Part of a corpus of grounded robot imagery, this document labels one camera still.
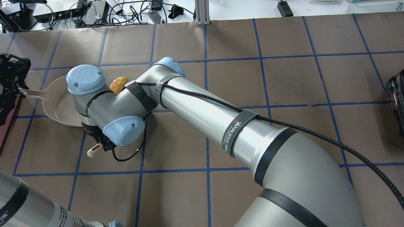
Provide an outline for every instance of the black velcro strap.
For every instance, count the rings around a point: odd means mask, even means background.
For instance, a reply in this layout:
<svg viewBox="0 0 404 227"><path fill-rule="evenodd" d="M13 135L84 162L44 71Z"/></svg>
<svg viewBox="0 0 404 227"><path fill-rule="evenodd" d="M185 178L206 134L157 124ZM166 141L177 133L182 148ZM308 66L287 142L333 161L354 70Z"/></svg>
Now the black velcro strap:
<svg viewBox="0 0 404 227"><path fill-rule="evenodd" d="M28 184L18 179L18 187L14 192L14 195L0 210L0 226L6 224L18 210L22 207L27 199L29 192Z"/></svg>
<svg viewBox="0 0 404 227"><path fill-rule="evenodd" d="M151 112L157 107L150 96L136 81L125 84L125 87L139 100L140 104L142 104L147 112Z"/></svg>
<svg viewBox="0 0 404 227"><path fill-rule="evenodd" d="M327 225L318 219L313 213L282 193L269 188L264 188L259 197L276 204L307 227L327 227Z"/></svg>
<svg viewBox="0 0 404 227"><path fill-rule="evenodd" d="M257 184L262 186L265 173L267 172L272 159L274 158L280 147L295 133L297 132L291 128L285 129L268 146L267 150L264 152L258 163L257 169L255 170L254 180Z"/></svg>
<svg viewBox="0 0 404 227"><path fill-rule="evenodd" d="M258 114L250 110L243 110L229 124L222 138L222 150L234 157L234 144L241 130Z"/></svg>
<svg viewBox="0 0 404 227"><path fill-rule="evenodd" d="M88 108L89 108L90 105L94 102L94 100L95 100L96 98L100 97L100 96L103 95L103 94L111 93L111 92L114 93L112 90L105 90L105 91L101 91L100 93L94 95L94 96L90 99L90 101L88 101L88 103L87 103L87 105L86 105L86 114L88 115Z"/></svg>
<svg viewBox="0 0 404 227"><path fill-rule="evenodd" d="M176 77L182 77L182 76L180 76L176 73L170 73L166 77L164 77L163 79L161 79L159 82L156 83L155 90L158 91L160 94L159 95L160 96L159 97L160 105L166 109L168 109L168 108L163 104L163 101L161 101L161 94L163 92L163 84L166 84L168 81L170 81L171 79L176 78Z"/></svg>

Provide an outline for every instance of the charger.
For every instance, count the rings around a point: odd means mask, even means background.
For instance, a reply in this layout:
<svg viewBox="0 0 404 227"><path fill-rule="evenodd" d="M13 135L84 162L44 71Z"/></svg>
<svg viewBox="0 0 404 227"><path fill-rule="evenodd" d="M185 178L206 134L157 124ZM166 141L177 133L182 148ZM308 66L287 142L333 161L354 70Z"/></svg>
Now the charger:
<svg viewBox="0 0 404 227"><path fill-rule="evenodd" d="M281 0L278 2L278 10L282 17L293 17L292 10L290 9L287 1Z"/></svg>

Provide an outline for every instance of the cable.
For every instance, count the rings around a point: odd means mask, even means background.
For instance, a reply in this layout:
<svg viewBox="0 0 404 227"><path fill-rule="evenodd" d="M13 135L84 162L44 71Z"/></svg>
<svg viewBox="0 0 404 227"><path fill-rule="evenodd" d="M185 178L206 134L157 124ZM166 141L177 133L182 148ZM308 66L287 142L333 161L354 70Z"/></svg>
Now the cable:
<svg viewBox="0 0 404 227"><path fill-rule="evenodd" d="M56 25L57 22L61 20L62 17L59 17L57 20L55 20L52 25L50 26L49 30L53 30L53 27Z"/></svg>
<svg viewBox="0 0 404 227"><path fill-rule="evenodd" d="M75 2L75 3L73 3L73 5L67 10L67 12L66 12L66 14L65 14L65 17L64 17L66 29L69 29L69 28L67 27L67 23L66 23L66 16L69 14L69 11L72 10L73 6L76 5L76 4L79 4L79 3L87 4L87 7L88 7L89 5L91 5L91 2L88 2L88 3L87 3L87 2Z"/></svg>
<svg viewBox="0 0 404 227"><path fill-rule="evenodd" d="M168 23L167 13L166 10L164 9L164 5L161 5L161 8L163 9L164 15L166 16L166 23Z"/></svg>
<svg viewBox="0 0 404 227"><path fill-rule="evenodd" d="M142 22L139 20L139 14L136 12L136 10L133 8L133 6L130 5L129 8L132 11L132 13L136 16L137 21L139 21L139 23L142 24Z"/></svg>
<svg viewBox="0 0 404 227"><path fill-rule="evenodd" d="M123 5L123 4L127 4L127 3L139 3L139 2L142 3L141 8L140 8L140 9L142 9L142 6L143 6L143 3L144 3L144 2L158 2L158 1L144 0L144 1L133 1L133 2L121 2L121 3L118 3L118 4L114 5L114 6L111 8L111 12L113 11L113 9L114 9L116 6ZM168 5L168 6L174 6L173 4L168 4L168 3L165 3L165 2L158 2L158 3L164 4L164 5ZM190 14L194 15L193 12L191 12L191 11L185 9L185 8L183 8L183 9L184 9L185 11L189 12ZM108 21L111 22L111 14L109 14L109 19L108 19Z"/></svg>
<svg viewBox="0 0 404 227"><path fill-rule="evenodd" d="M126 26L126 25L122 25L122 23L126 23L126 22L129 22L131 20L132 19L128 19L126 21L122 21L122 22L119 22L119 23L95 23L95 24L87 25L85 27Z"/></svg>
<svg viewBox="0 0 404 227"><path fill-rule="evenodd" d="M156 83L138 83L138 84L139 85L145 85L145 86L155 86L156 85ZM175 87L167 85L167 84L163 84L162 87L163 88L164 87L169 88L171 90L177 91L177 92L182 93L182 94L191 95L191 96L194 96L194 97L201 97L201 98L204 98L204 99L207 99L207 100L211 100L211 101L216 102L216 103L218 103L218 104L220 104L222 106L230 108L230 109L232 109L232 110L234 110L234 111L236 111L238 113L243 111L242 109L240 109L240 108L238 108L236 106L228 104L228 103L226 103L226 102L224 102L222 100L215 99L215 98L210 97L208 95L204 95L204 94L197 93L197 92L192 92L192 91L187 91L187 90L181 90L181 89L175 88ZM281 121L278 121L278 120L266 118L266 117L263 117L263 116L260 116L260 115L258 115L256 118L258 120L263 120L263 121L270 122L270 123L273 123L273 124L278 124L278 125L282 125L282 126L285 126L285 127L288 127L288 128L293 128L293 129L296 129L296 130L299 130L299 131L302 131L302 132L309 133L309 134L311 134L311 135L313 135L315 137L318 137L318 138L320 138L322 140L325 140L325 141L327 141L327 142L329 142L331 144L334 144L335 146L338 146L338 147L346 150L347 152L353 154L355 157L357 157L359 160L361 160L363 163L365 163L369 168L371 168L371 170L373 170L377 174L377 176L379 176L383 180L383 182L393 192L393 194L397 198L398 202L400 203L401 208L404 210L404 197L402 196L400 191L398 191L397 187L391 182L391 180L382 171L379 170L379 168L377 168L371 161L369 161L367 158L365 158L359 152L355 151L354 149L348 147L347 145L345 145L345 144L343 144L343 143L341 143L339 141L336 141L336 140L334 140L334 139L332 139L330 137L327 137L325 135L322 135L320 133L314 132L314 131L312 131L310 129L307 129L307 128L304 128L304 127L300 127L300 126L297 126L297 125L294 125L294 124L289 124L289 123L286 123L286 122L281 122Z"/></svg>
<svg viewBox="0 0 404 227"><path fill-rule="evenodd" d="M50 6L48 6L48 4L45 4L45 6L48 7L50 9L50 12L52 13L52 20L49 22L49 27L46 29L48 31L51 28L53 22L55 21L55 13L50 8Z"/></svg>
<svg viewBox="0 0 404 227"><path fill-rule="evenodd" d="M118 162L126 162L126 161L130 160L131 158L133 158L140 151L140 149L143 146L143 143L144 143L144 138L142 139L142 143L140 144L139 148L137 148L135 153L133 155L131 155L130 157L128 157L128 158L119 159L115 154L115 148L112 148L112 155L114 156L114 159L117 160Z"/></svg>

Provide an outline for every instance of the white label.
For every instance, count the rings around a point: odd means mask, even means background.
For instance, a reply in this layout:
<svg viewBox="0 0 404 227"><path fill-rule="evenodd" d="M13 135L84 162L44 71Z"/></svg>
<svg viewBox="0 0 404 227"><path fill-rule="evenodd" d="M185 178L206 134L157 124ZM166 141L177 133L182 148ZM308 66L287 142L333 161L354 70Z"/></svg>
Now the white label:
<svg viewBox="0 0 404 227"><path fill-rule="evenodd" d="M55 204L55 210L48 227L73 227L73 215L69 211L65 210L57 203Z"/></svg>
<svg viewBox="0 0 404 227"><path fill-rule="evenodd" d="M70 211L59 206L57 203L53 203L55 204L55 210L48 227L73 227L74 222L82 227L90 227L90 225L83 221L80 217L73 215L70 213Z"/></svg>

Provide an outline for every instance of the silver robot arm segment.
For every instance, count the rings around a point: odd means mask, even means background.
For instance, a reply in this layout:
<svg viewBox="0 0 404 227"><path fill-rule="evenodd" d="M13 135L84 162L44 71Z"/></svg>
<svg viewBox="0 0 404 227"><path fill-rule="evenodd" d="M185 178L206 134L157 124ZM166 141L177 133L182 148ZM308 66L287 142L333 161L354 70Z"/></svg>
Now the silver robot arm segment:
<svg viewBox="0 0 404 227"><path fill-rule="evenodd" d="M251 111L238 113L213 101L163 88L167 84L220 99L186 80L171 58L162 59L127 83L119 95L105 85L102 71L95 66L73 68L67 82L84 127L98 127L115 145L134 142L144 130L143 118L161 104L249 167L264 190L236 226L363 225L352 186L320 146L290 128L279 130L254 119L256 114Z"/></svg>

